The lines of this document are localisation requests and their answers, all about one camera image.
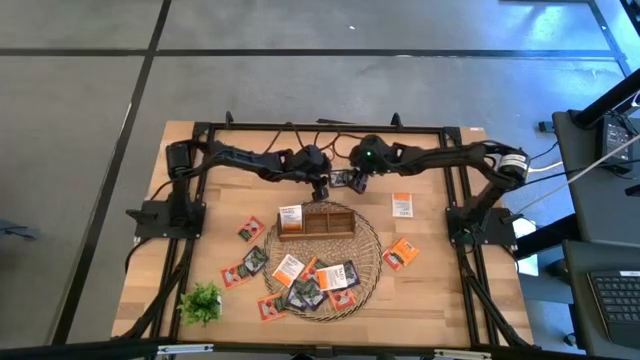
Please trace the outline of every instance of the desk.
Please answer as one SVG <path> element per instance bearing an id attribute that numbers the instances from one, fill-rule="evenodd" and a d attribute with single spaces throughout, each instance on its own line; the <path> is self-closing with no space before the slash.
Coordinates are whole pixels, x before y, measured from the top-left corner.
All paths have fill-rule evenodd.
<path id="1" fill-rule="evenodd" d="M 191 137 L 193 122 L 168 122 L 156 159 L 151 195 L 167 178 L 164 148 Z M 220 130 L 216 139 L 243 149 L 262 152 L 274 137 L 273 131 Z M 312 143 L 315 133 L 301 132 L 304 143 Z M 326 144 L 335 133 L 322 133 L 318 144 Z M 439 147 L 438 137 L 424 134 L 380 134 L 388 143 L 401 142 L 424 148 Z M 465 142 L 485 139 L 482 129 L 462 129 Z M 337 151 L 348 155 L 359 140 L 341 138 Z M 299 147 L 295 135 L 282 132 L 273 149 Z M 333 168 L 347 166 L 338 157 Z M 485 185 L 480 173 L 470 169 L 472 191 Z M 462 190 L 458 184 L 458 202 Z M 209 171 L 204 200 L 207 203 L 205 227 L 196 242 L 187 291 L 195 282 L 213 281 L 223 288 L 220 268 L 241 259 L 253 245 L 245 244 L 235 234 L 237 227 L 255 215 L 270 227 L 276 221 L 279 206 L 311 200 L 311 186 L 282 181 L 270 183 L 255 174 L 239 169 L 215 167 Z M 158 199 L 166 198 L 164 189 Z M 413 194 L 414 218 L 391 217 L 391 193 Z M 367 192 L 358 195 L 350 189 L 330 189 L 329 200 L 348 205 L 364 215 L 378 233 L 383 248 L 394 239 L 407 236 L 421 249 L 411 265 L 394 272 L 383 264 L 383 272 L 373 296 L 352 316 L 329 323 L 316 323 L 289 315 L 261 323 L 256 300 L 268 295 L 262 275 L 223 294 L 222 319 L 207 327 L 180 326 L 178 340 L 270 343 L 332 344 L 354 346 L 468 347 L 460 275 L 454 250 L 449 246 L 444 209 L 447 206 L 443 170 L 435 169 L 418 176 L 374 177 Z M 262 245 L 265 232 L 255 244 Z M 125 279 L 113 335 L 128 330 L 143 313 L 158 291 L 167 251 L 166 239 L 153 239 L 132 257 Z M 500 247 L 483 246 L 492 297 L 505 318 L 528 342 L 532 341 L 529 321 L 513 259 Z M 168 333 L 173 299 L 167 301 L 161 335 Z M 476 318 L 481 340 L 487 342 L 482 307 L 476 301 Z"/>
<path id="2" fill-rule="evenodd" d="M 596 131 L 577 128 L 569 114 L 556 112 L 553 124 L 565 169 L 592 164 L 595 158 Z M 633 144 L 634 158 L 640 159 L 640 145 Z M 640 180 L 621 179 L 609 170 L 593 169 L 569 185 L 581 239 L 605 244 L 640 246 L 632 236 L 637 229 L 640 198 L 629 197 L 624 190 Z"/>
<path id="3" fill-rule="evenodd" d="M 631 121 L 640 125 L 638 119 Z M 554 113 L 553 124 L 565 169 L 584 168 L 597 160 L 596 130 L 576 127 L 567 112 Z M 633 154 L 640 159 L 640 144 L 633 144 Z M 626 176 L 638 176 L 637 165 L 633 173 Z M 516 256 L 527 257 L 564 239 L 640 247 L 640 238 L 632 235 L 637 229 L 640 197 L 625 194 L 625 189 L 638 183 L 640 180 L 622 179 L 606 169 L 591 170 L 569 184 L 575 214 L 518 239 Z"/>
<path id="4" fill-rule="evenodd" d="M 640 249 L 567 241 L 563 243 L 563 250 L 575 300 L 574 327 L 578 339 L 582 342 L 580 345 L 592 356 L 640 358 L 640 350 L 609 341 L 587 279 L 587 273 L 590 271 L 638 269 Z"/>

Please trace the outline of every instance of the green plant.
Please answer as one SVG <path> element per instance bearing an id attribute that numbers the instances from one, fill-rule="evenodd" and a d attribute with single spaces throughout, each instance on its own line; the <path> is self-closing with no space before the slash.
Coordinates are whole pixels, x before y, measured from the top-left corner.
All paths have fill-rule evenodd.
<path id="1" fill-rule="evenodd" d="M 178 309 L 187 325 L 202 322 L 204 326 L 211 320 L 220 318 L 220 289 L 209 283 L 202 286 L 196 283 L 196 288 L 189 294 L 180 296 Z"/>

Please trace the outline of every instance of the gray floor tile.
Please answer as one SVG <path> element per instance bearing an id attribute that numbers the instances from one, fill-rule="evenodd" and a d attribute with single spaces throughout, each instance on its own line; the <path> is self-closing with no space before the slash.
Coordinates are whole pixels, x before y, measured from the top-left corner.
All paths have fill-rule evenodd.
<path id="1" fill-rule="evenodd" d="M 0 47 L 146 48 L 162 1 L 3 0 Z"/>
<path id="2" fill-rule="evenodd" d="M 612 62 L 390 58 L 163 58 L 154 63 L 72 329 L 72 341 L 110 334 L 134 222 L 124 211 L 146 194 L 169 120 L 312 122 L 318 117 L 387 124 L 483 126 L 495 140 L 532 154 L 551 145 L 535 124 L 582 107 L 621 79 Z M 552 161 L 550 154 L 545 161 Z M 507 197 L 512 208 L 552 184 Z M 568 193 L 526 215 L 544 224 L 571 211 Z M 93 311 L 96 303 L 104 309 Z"/>
<path id="3" fill-rule="evenodd" d="M 584 4 L 468 0 L 175 0 L 160 46 L 607 49 Z"/>
<path id="4" fill-rule="evenodd" d="M 536 345 L 544 350 L 584 354 L 583 350 L 568 346 L 563 338 L 573 332 L 569 307 L 546 301 L 525 301 L 529 323 Z"/>
<path id="5" fill-rule="evenodd" d="M 0 348 L 41 345 L 65 286 L 140 59 L 0 58 Z"/>

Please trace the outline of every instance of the woven placemat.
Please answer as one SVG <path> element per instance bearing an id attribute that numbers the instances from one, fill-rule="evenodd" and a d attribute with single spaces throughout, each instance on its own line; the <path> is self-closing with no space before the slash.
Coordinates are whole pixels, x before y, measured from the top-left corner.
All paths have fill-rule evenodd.
<path id="1" fill-rule="evenodd" d="M 325 213 L 329 211 L 352 209 L 329 201 L 302 204 L 305 213 Z M 349 316 L 360 309 L 371 297 L 376 288 L 382 271 L 382 249 L 378 234 L 367 220 L 357 212 L 356 231 L 353 239 L 326 239 L 326 240 L 293 240 L 280 241 L 277 225 L 273 225 L 267 234 L 264 247 L 269 260 L 264 267 L 264 278 L 267 288 L 272 294 L 288 294 L 282 283 L 273 278 L 271 274 L 276 270 L 285 255 L 290 254 L 301 262 L 308 264 L 315 256 L 327 265 L 343 264 L 348 260 L 353 261 L 356 272 L 360 278 L 360 284 L 351 288 L 356 304 L 347 309 L 336 311 L 329 299 L 326 299 L 316 311 L 307 309 L 302 312 L 290 309 L 297 316 L 314 321 L 332 321 Z"/>

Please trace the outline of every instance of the keyboard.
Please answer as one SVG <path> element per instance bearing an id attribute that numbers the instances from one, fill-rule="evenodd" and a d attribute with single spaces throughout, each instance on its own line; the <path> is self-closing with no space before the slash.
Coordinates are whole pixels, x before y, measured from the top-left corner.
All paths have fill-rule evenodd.
<path id="1" fill-rule="evenodd" d="M 640 349 L 640 270 L 594 271 L 589 282 L 609 340 Z"/>

